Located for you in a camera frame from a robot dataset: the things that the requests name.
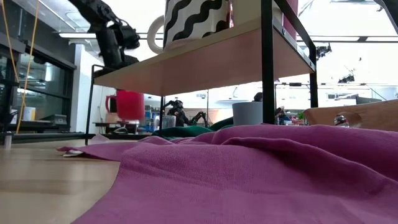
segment white container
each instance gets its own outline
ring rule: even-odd
[[[232,104],[234,126],[262,123],[262,102],[242,102]]]
[[[7,151],[11,150],[12,136],[13,134],[9,131],[4,133],[4,149]]]
[[[36,116],[36,108],[34,107],[25,107],[24,114],[22,117],[23,121],[34,121]]]
[[[175,116],[169,116],[169,115],[163,116],[162,129],[175,127],[175,120],[176,120]]]

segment pink towel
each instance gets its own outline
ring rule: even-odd
[[[398,223],[398,133],[239,126],[78,150],[121,165],[75,223]]]

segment white cup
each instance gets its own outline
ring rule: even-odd
[[[34,121],[36,114],[36,108],[34,107],[24,107],[23,121]]]
[[[149,27],[148,46],[156,54],[174,49],[229,27],[227,0],[168,0],[166,12]],[[157,31],[164,27],[163,46],[155,43]]]
[[[262,123],[262,102],[242,102],[232,104],[234,126]]]

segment table surface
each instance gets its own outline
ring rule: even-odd
[[[119,162],[64,158],[84,140],[0,146],[0,223],[70,223],[112,186]]]

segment green cloth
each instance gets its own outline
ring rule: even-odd
[[[222,121],[219,121],[209,128],[204,128],[200,126],[187,126],[187,127],[174,127],[174,128],[165,128],[162,130],[162,138],[165,139],[175,139],[175,138],[187,138],[187,137],[196,137],[201,134],[210,133],[214,131],[218,131],[223,128],[229,128],[233,126],[233,118],[227,118]],[[159,131],[155,131],[153,136],[159,136]]]

